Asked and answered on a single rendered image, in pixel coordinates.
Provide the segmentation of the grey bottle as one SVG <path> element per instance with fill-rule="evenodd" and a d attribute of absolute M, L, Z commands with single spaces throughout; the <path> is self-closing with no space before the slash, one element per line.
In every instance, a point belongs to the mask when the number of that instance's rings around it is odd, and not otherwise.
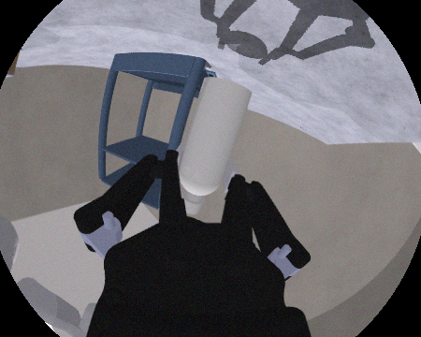
<path fill-rule="evenodd" d="M 186 213 L 198 214 L 221 184 L 251 96 L 233 81 L 204 78 L 179 171 Z"/>

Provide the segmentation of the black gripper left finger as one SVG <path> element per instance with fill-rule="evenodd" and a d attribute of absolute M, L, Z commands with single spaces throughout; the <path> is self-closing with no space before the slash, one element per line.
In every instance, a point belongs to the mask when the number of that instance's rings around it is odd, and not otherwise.
<path fill-rule="evenodd" d="M 185 143 L 182 141 L 176 151 L 167 150 L 165 160 L 147 154 L 103 196 L 75 211 L 74 220 L 91 252 L 105 258 L 107 251 L 123 238 L 122 231 L 154 180 L 162 179 L 159 209 L 162 260 L 173 271 L 189 267 L 195 245 L 179 179 Z"/>

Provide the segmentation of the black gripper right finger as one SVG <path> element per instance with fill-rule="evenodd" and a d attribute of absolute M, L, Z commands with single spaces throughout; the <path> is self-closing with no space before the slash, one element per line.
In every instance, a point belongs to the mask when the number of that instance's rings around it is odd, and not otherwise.
<path fill-rule="evenodd" d="M 281 270 L 285 281 L 310 262 L 309 252 L 292 234 L 262 184 L 245 182 L 232 157 L 222 182 L 227 194 L 221 223 L 228 224 L 223 267 L 229 275 L 241 277 L 255 265 L 253 230 L 260 251 Z"/>

